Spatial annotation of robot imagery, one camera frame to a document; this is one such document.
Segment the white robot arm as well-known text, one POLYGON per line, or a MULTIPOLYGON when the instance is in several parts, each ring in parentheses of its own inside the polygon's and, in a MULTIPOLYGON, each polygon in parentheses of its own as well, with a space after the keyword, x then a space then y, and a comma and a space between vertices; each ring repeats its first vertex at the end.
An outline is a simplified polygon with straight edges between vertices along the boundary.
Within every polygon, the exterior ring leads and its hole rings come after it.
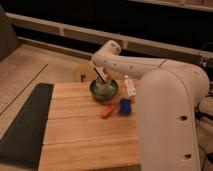
POLYGON ((96 66, 138 80, 136 122, 142 171, 201 171, 195 108, 209 92, 199 66, 171 59, 124 57, 107 41, 92 56, 96 66))

